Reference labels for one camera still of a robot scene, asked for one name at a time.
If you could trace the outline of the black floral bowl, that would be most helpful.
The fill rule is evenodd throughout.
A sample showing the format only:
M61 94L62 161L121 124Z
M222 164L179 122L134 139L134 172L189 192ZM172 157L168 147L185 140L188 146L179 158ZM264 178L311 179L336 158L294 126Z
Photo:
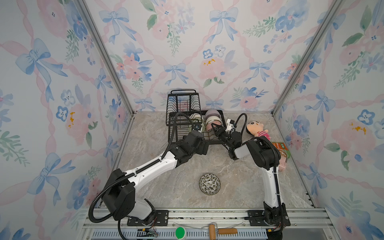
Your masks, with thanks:
M199 180L199 187L205 195L213 196L220 191L221 182L214 174L204 174Z
M213 128L215 127L215 125L221 126L222 122L219 120L212 120L212 121L208 122L206 125L206 131L211 132L213 130Z

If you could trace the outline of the cream white bowl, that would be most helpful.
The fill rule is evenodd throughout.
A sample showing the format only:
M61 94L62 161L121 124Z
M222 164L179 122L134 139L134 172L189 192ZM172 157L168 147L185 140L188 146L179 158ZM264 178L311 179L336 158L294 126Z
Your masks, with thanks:
M218 122L222 122L221 118L218 117L218 116L209 116L208 118L206 118L206 123L209 123L209 122L214 122L214 121L218 121Z

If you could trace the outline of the light green bowl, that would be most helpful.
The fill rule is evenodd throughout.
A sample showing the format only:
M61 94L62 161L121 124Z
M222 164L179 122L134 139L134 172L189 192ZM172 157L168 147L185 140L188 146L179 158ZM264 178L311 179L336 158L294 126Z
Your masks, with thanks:
M205 131L205 125L202 123L196 123L195 130L197 130L200 133L203 133Z

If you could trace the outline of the cream speckled bowl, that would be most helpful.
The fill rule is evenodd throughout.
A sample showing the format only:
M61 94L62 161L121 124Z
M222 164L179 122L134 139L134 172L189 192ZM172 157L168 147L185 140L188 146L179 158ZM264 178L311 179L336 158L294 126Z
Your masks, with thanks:
M201 124L203 122L203 118L202 118L202 115L199 114L199 113L193 113L192 115L190 115L190 119L193 123L199 123Z

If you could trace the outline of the black wire dish rack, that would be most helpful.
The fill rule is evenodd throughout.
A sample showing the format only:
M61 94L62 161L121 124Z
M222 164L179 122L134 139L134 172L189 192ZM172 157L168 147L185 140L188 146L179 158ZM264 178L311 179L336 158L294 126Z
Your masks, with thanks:
M223 111L217 110L220 113L222 126L226 127ZM196 90L172 90L167 98L167 111L166 111L166 126L168 127L168 142L175 143L181 140L184 136L188 135L192 130L190 115L199 113L202 115L205 125L203 135L205 140L210 145L221 145L223 142L219 140L213 130L206 131L206 118L205 113L207 110L201 109L200 95Z

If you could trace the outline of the lavender bowl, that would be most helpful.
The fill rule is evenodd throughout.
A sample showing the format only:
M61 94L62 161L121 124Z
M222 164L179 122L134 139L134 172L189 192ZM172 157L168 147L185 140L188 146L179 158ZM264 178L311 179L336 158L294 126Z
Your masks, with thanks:
M215 110L215 109L210 109L208 110L206 113L205 113L205 118L209 118L209 117L212 117L212 116L215 116L215 117L220 117L220 113L219 111Z

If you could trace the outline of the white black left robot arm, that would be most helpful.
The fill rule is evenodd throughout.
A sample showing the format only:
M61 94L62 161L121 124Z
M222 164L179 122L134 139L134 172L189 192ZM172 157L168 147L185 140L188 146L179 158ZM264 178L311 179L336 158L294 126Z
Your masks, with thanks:
M160 175L187 163L194 155L206 155L209 144L206 141L181 140L171 144L160 156L146 164L123 172L113 171L102 190L101 199L115 221L135 217L146 225L155 217L156 209L147 199L140 199L136 192Z

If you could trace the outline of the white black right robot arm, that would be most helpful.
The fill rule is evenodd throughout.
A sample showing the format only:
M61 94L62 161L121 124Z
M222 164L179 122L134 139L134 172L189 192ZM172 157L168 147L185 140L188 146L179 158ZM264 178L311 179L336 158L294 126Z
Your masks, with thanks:
M249 216L248 220L251 223L260 222L267 226L275 226L280 230L290 226L279 185L278 171L281 160L279 150L265 136L255 135L250 140L242 142L240 132L228 133L223 126L217 124L212 124L212 130L228 149L229 157L232 160L235 161L250 156L262 171L265 193L264 211L261 216Z

